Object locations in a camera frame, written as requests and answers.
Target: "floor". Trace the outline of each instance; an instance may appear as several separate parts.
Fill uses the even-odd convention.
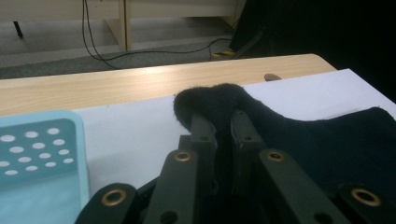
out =
[[[101,54],[122,52],[105,21],[90,24],[94,44]],[[13,22],[0,22],[0,67],[89,56],[81,21],[20,21],[19,25],[23,38],[18,37]],[[90,47],[87,25],[85,28]],[[220,18],[133,19],[131,28],[132,50],[231,38],[229,25]]]

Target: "black fabric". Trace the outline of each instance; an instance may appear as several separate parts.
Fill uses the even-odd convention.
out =
[[[192,112],[206,116],[216,128],[216,175],[224,195],[232,179],[231,115],[240,109],[269,148],[288,152],[326,193],[335,195],[343,183],[362,183],[396,202],[396,121],[379,107],[335,119],[288,119],[242,87],[221,84],[182,91],[174,109],[188,130]]]

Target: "black cable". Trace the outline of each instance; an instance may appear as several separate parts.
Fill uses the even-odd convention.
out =
[[[87,24],[88,24],[88,29],[89,29],[90,36],[91,36],[92,46],[93,46],[93,49],[95,50],[96,55],[98,56],[98,58],[95,57],[95,55],[93,55],[90,52],[90,50],[88,49],[88,46],[87,46],[87,42],[85,40],[85,34],[84,34],[85,33],[85,26],[84,26],[85,13],[87,13]],[[120,69],[120,68],[117,68],[117,67],[109,64],[107,61],[112,61],[112,60],[115,60],[115,59],[118,59],[120,57],[124,57],[124,56],[127,56],[127,55],[135,55],[135,54],[143,54],[143,53],[189,54],[189,53],[199,52],[199,51],[202,51],[204,49],[208,49],[208,51],[209,51],[209,59],[208,59],[208,61],[210,62],[211,59],[212,59],[212,50],[211,50],[210,47],[213,44],[215,44],[216,42],[218,42],[218,41],[231,41],[231,39],[228,39],[228,38],[218,38],[218,39],[213,40],[212,42],[210,42],[207,46],[205,46],[203,48],[200,48],[200,49],[195,49],[195,50],[189,50],[189,51],[146,50],[146,51],[127,52],[127,53],[123,53],[121,55],[118,55],[118,56],[115,56],[115,57],[112,57],[112,58],[103,58],[99,54],[99,52],[97,51],[96,46],[94,45],[94,41],[93,41],[93,37],[92,37],[92,30],[91,30],[91,25],[90,25],[90,16],[89,16],[89,12],[88,12],[87,0],[82,0],[82,37],[83,37],[83,40],[84,40],[85,48],[88,51],[88,53],[91,55],[91,57],[93,57],[95,60],[104,62],[105,64],[107,64],[108,66],[110,66],[110,67],[112,67],[114,69]]]

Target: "blue plastic tray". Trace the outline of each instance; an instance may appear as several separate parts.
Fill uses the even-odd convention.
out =
[[[81,118],[67,110],[0,117],[0,222],[71,224],[88,202]]]

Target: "white paper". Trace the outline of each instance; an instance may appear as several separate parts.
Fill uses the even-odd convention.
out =
[[[372,106],[396,118],[396,105],[350,70],[244,86],[291,119],[330,119]],[[77,109],[85,127],[91,194],[112,183],[140,188],[157,177],[181,134],[174,96]]]

